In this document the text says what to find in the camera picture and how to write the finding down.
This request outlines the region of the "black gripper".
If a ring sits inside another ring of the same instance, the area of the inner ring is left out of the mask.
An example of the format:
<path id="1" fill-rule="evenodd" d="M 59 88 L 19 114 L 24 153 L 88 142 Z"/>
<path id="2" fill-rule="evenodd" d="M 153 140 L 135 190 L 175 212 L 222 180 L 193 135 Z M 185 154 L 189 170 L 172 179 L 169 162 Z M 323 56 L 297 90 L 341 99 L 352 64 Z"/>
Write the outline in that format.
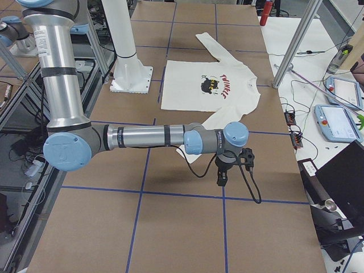
<path id="1" fill-rule="evenodd" d="M 223 156 L 217 156 L 215 158 L 215 164 L 217 166 L 217 185 L 226 186 L 228 182 L 227 172 L 234 165 L 235 160 L 232 158 L 224 158 Z"/>

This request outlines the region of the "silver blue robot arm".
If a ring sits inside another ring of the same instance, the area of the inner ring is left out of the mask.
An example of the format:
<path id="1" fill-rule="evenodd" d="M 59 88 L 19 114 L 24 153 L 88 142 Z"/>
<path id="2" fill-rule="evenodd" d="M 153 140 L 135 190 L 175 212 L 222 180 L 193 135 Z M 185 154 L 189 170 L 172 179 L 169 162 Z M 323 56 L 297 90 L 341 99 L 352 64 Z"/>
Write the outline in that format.
<path id="1" fill-rule="evenodd" d="M 21 1 L 23 16 L 34 32 L 40 73 L 50 109 L 48 138 L 43 145 L 46 161 L 61 171 L 86 166 L 97 153 L 115 148 L 179 147 L 184 156 L 212 154 L 217 184 L 225 186 L 232 166 L 252 171 L 254 154 L 246 147 L 248 129 L 231 122 L 223 129 L 207 130 L 201 124 L 115 127 L 93 125 L 85 116 L 71 41 L 71 28 L 85 14 L 81 1 Z"/>
<path id="2" fill-rule="evenodd" d="M 1 43 L 9 47 L 16 41 L 21 41 L 29 37 L 22 21 L 15 15 L 1 18 Z"/>

